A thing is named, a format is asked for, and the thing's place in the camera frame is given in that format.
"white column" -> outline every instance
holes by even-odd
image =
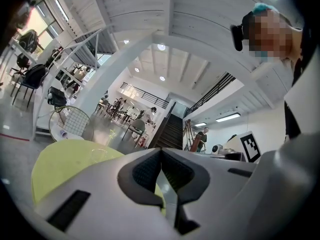
[[[88,116],[95,111],[100,98],[116,80],[120,73],[152,44],[152,31],[132,40],[121,50],[116,51],[91,77],[76,99],[74,106]]]

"round table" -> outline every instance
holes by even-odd
[[[65,139],[47,146],[36,160],[31,173],[32,199],[37,204],[46,194],[91,165],[91,152],[107,151],[100,162],[119,158],[124,154],[99,143],[88,140]],[[163,215],[166,215],[164,195],[156,184],[155,192],[163,200]]]

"floor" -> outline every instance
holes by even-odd
[[[15,55],[12,56],[7,66],[17,67]],[[14,105],[12,105],[17,88],[13,96],[10,97],[13,89],[12,78],[5,73],[2,80],[4,84],[0,89],[0,178],[15,202],[33,208],[31,172],[40,152],[53,143],[53,140],[51,137],[43,135],[37,135],[34,140],[30,140],[32,136],[33,98],[27,108],[29,92],[23,99],[25,92],[22,90]],[[108,145],[125,155],[143,150],[140,146],[135,147],[135,141],[131,137],[132,132],[130,130],[125,135],[128,124],[121,119],[113,121],[109,116],[104,117],[100,113],[94,113],[91,116],[91,121],[94,127],[92,141]],[[113,138],[110,137],[111,131],[115,133]],[[166,218],[173,226],[177,195],[163,172],[160,172],[157,184],[166,202]]]

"metal railing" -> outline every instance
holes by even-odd
[[[126,82],[123,82],[123,84],[121,85],[120,88],[124,89],[125,91],[130,92],[130,93],[134,94],[135,96],[138,96],[148,102],[151,102],[151,103],[153,103],[163,109],[166,109],[169,104],[169,101],[166,101],[162,98],[159,98],[159,97],[157,97],[149,92],[146,92],[144,90],[141,90],[137,87],[134,87],[131,84],[127,84]]]
[[[216,96],[235,79],[236,78],[233,77],[231,74],[225,73],[225,75],[221,77],[221,79],[212,87],[211,90],[209,90],[196,104],[194,104],[192,107],[186,110],[184,117],[186,117],[193,111],[196,111],[199,107],[201,107],[204,103],[209,101],[212,97]]]

